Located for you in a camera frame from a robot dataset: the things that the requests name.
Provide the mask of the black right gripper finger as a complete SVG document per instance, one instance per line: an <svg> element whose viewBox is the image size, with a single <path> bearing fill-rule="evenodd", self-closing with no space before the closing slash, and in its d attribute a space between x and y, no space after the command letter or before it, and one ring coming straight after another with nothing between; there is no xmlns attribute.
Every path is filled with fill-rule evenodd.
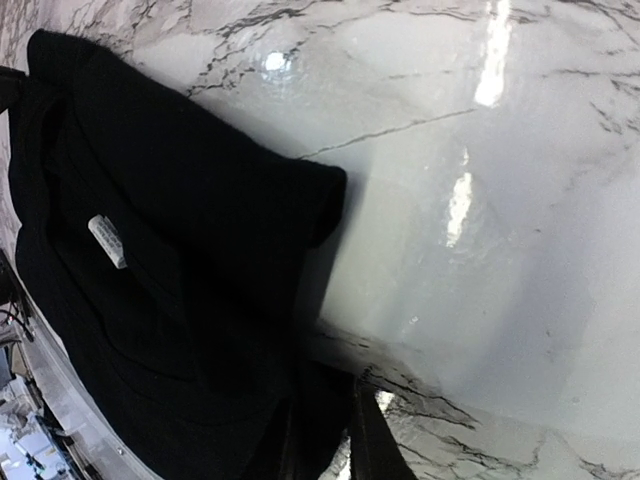
<svg viewBox="0 0 640 480"><path fill-rule="evenodd" d="M356 380L349 423L350 473L356 480L416 480L400 453L390 428L376 402L375 389Z"/></svg>

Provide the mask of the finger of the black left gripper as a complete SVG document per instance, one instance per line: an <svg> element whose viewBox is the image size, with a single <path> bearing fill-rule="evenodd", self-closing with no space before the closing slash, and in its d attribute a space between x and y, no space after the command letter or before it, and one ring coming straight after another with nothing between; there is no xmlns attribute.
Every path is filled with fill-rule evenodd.
<svg viewBox="0 0 640 480"><path fill-rule="evenodd" d="M23 97L23 87L27 79L24 71L0 67L0 113L15 108Z"/></svg>

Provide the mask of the black garment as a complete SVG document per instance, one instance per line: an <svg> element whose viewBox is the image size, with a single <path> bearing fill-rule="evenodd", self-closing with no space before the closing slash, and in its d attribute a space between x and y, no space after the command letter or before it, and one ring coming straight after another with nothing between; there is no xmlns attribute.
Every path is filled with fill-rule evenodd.
<svg viewBox="0 0 640 480"><path fill-rule="evenodd" d="M10 108L16 266L120 439L165 479L329 466L350 380L303 352L346 172L254 142L105 47L36 31Z"/></svg>

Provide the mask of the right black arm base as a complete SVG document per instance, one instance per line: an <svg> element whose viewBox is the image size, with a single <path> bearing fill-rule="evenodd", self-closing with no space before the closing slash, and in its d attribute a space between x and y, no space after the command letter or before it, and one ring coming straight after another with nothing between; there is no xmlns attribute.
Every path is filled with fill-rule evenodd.
<svg viewBox="0 0 640 480"><path fill-rule="evenodd" d="M17 327L30 343L35 341L31 328L32 310L26 293L12 268L9 258L1 250L1 332Z"/></svg>

